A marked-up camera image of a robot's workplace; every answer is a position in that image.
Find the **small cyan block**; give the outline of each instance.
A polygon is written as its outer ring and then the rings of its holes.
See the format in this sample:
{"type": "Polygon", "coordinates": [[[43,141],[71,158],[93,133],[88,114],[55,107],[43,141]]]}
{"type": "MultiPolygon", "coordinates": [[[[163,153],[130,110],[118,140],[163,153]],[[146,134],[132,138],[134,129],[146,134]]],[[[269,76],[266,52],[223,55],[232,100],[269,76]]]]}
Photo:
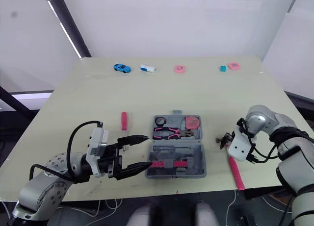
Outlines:
{"type": "Polygon", "coordinates": [[[220,66],[220,71],[225,72],[226,71],[226,66],[220,66]]]}

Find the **white wall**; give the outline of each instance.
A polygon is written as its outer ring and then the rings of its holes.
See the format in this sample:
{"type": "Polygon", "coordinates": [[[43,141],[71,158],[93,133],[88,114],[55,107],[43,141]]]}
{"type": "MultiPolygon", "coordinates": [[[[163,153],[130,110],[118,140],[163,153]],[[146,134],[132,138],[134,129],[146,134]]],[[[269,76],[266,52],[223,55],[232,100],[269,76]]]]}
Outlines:
{"type": "Polygon", "coordinates": [[[93,57],[254,54],[292,0],[65,0],[93,57]]]}
{"type": "Polygon", "coordinates": [[[79,58],[46,0],[0,0],[0,85],[53,90],[79,58]]]}
{"type": "Polygon", "coordinates": [[[314,0],[296,0],[264,60],[289,92],[314,100],[314,0]]]}

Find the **table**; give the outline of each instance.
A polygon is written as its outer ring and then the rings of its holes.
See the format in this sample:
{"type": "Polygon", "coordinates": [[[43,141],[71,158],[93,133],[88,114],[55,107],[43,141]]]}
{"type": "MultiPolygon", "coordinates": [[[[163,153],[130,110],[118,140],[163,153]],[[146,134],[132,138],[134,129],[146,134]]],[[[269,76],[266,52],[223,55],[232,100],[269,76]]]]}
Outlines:
{"type": "MultiPolygon", "coordinates": [[[[301,130],[313,137],[313,131],[255,56],[182,57],[182,58],[83,58],[53,92],[47,103],[22,135],[0,169],[0,198],[16,201],[28,181],[32,164],[44,164],[57,153],[66,151],[73,129],[89,120],[104,122],[109,130],[108,143],[121,136],[120,114],[129,115],[129,135],[152,136],[153,116],[172,114],[200,115],[207,161],[207,176],[201,179],[147,179],[144,173],[117,181],[91,177],[87,183],[72,185],[65,201],[133,198],[168,194],[236,189],[226,150],[220,150],[215,137],[233,131],[237,120],[248,109],[263,104],[290,116],[301,130]],[[239,71],[219,71],[220,65],[238,62],[239,71]],[[131,66],[129,74],[112,66],[131,66]],[[139,70],[141,64],[156,66],[155,73],[139,70]],[[184,74],[173,71],[185,65],[184,74]]],[[[93,126],[76,135],[72,151],[87,151],[93,126]]],[[[146,161],[151,140],[127,147],[123,166],[146,161]]],[[[260,133],[258,149],[267,154],[272,144],[260,133]]],[[[275,169],[280,162],[253,165],[237,162],[247,188],[280,185],[275,169]]]]}

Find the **tool handle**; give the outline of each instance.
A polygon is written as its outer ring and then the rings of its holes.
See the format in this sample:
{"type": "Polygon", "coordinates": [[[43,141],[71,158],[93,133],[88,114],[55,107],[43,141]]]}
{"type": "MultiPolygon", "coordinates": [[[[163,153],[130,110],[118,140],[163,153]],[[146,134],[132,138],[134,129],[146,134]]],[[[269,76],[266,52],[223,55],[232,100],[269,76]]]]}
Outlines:
{"type": "Polygon", "coordinates": [[[236,183],[238,190],[244,190],[245,186],[244,186],[244,183],[242,181],[241,174],[240,174],[240,171],[237,167],[235,159],[232,156],[229,156],[228,159],[229,159],[230,169],[232,171],[232,174],[234,175],[234,178],[236,181],[235,183],[236,183]]]}
{"type": "Polygon", "coordinates": [[[181,136],[179,134],[172,134],[169,136],[157,136],[157,135],[153,136],[153,139],[180,139],[180,138],[181,136]]]}
{"type": "Polygon", "coordinates": [[[170,132],[175,132],[178,133],[180,131],[179,128],[171,128],[171,127],[156,127],[154,128],[154,131],[170,131],[170,132]]]}
{"type": "Polygon", "coordinates": [[[121,130],[128,129],[128,114],[126,112],[121,113],[121,130]]]}

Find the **robotic arm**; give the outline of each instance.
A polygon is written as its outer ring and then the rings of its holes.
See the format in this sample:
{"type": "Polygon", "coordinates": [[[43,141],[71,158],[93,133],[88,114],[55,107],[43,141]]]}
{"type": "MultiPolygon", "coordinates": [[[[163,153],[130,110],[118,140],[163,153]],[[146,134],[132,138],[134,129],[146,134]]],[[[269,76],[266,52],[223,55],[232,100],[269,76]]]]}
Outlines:
{"type": "Polygon", "coordinates": [[[45,226],[57,210],[66,192],[73,183],[89,181],[91,175],[117,180],[128,178],[150,167],[151,162],[139,162],[122,169],[122,156],[119,150],[124,145],[135,145],[149,139],[144,135],[119,138],[116,144],[107,145],[108,132],[103,130],[103,123],[93,121],[78,126],[72,133],[68,152],[60,153],[45,166],[35,164],[31,167],[29,182],[21,190],[8,226],[45,226]],[[84,125],[97,123],[94,128],[88,152],[71,153],[71,144],[76,131],[84,125]],[[43,171],[33,178],[34,168],[43,171]]]}
{"type": "Polygon", "coordinates": [[[263,105],[251,107],[245,119],[237,122],[232,134],[226,133],[220,147],[239,161],[259,161],[252,152],[256,134],[264,131],[278,150],[279,163],[276,174],[282,185],[296,196],[292,204],[295,226],[314,225],[314,140],[300,131],[288,116],[275,113],[263,105]]]}

